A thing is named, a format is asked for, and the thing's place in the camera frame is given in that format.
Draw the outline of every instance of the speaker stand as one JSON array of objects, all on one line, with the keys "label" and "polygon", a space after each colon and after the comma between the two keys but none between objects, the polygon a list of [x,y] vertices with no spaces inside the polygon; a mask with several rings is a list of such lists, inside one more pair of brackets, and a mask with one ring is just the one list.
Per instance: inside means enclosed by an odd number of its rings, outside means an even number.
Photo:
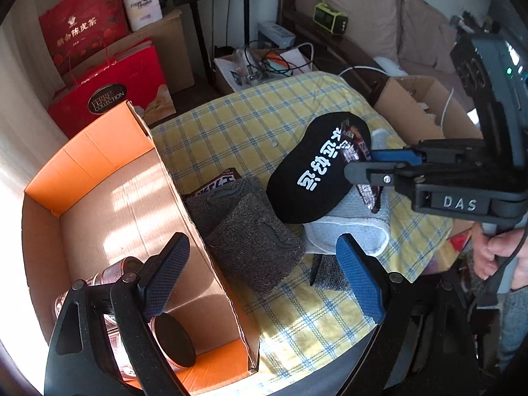
[{"label": "speaker stand", "polygon": [[203,68],[205,70],[205,77],[207,77],[208,83],[212,86],[215,84],[215,77],[209,64],[209,54],[207,47],[205,46],[205,39],[203,38],[202,23],[200,22],[200,12],[198,11],[198,2],[191,1],[191,12],[193,14],[194,29],[196,30],[196,36],[198,38],[198,45],[200,46],[200,53],[202,54]]},{"label": "speaker stand", "polygon": [[244,45],[249,46],[249,0],[244,0]]}]

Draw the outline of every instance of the white round object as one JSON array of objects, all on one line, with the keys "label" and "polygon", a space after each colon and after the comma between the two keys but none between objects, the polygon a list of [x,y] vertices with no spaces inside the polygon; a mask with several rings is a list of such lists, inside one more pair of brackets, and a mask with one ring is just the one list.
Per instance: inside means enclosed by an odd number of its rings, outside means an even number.
[{"label": "white round object", "polygon": [[162,8],[159,0],[123,0],[132,31],[160,20]]},{"label": "white round object", "polygon": [[404,78],[408,76],[408,73],[391,59],[385,58],[383,56],[377,56],[374,58],[374,60],[392,78]]}]

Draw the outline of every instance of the oval logo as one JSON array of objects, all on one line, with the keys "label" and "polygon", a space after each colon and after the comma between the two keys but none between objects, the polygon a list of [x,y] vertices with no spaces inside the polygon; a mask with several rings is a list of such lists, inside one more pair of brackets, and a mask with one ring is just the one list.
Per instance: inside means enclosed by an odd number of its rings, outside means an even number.
[{"label": "oval logo", "polygon": [[102,115],[117,104],[126,100],[127,88],[120,83],[98,89],[88,100],[88,110],[95,115]]}]

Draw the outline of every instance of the checkered tablecloth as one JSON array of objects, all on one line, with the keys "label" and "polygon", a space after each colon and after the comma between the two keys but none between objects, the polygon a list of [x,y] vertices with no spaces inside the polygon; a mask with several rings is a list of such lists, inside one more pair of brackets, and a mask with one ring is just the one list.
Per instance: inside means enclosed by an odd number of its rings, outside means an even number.
[{"label": "checkered tablecloth", "polygon": [[[404,146],[387,121],[342,78],[318,72],[217,99],[152,134],[182,194],[230,167],[243,176],[259,177],[267,186],[315,117],[343,111],[361,117],[371,132],[389,131],[389,148]],[[414,213],[409,200],[394,191],[390,209],[391,240],[378,259],[387,271],[414,281],[447,238],[452,221]],[[271,394],[327,365],[372,330],[374,322],[363,315],[352,292],[310,287],[311,263],[306,255],[266,298],[238,288],[247,313],[261,328],[260,370],[210,394]]]}]

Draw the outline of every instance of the hand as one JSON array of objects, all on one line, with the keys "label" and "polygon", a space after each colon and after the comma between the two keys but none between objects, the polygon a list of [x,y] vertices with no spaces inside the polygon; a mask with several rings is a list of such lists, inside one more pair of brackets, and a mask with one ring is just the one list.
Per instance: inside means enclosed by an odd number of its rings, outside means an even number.
[{"label": "hand", "polygon": [[[474,271],[482,280],[487,280],[497,272],[495,255],[509,258],[523,236],[524,229],[514,229],[509,232],[489,238],[482,231],[482,225],[475,223],[472,228]],[[513,274],[511,288],[521,289],[528,285],[528,240],[517,255],[519,262]]]}]

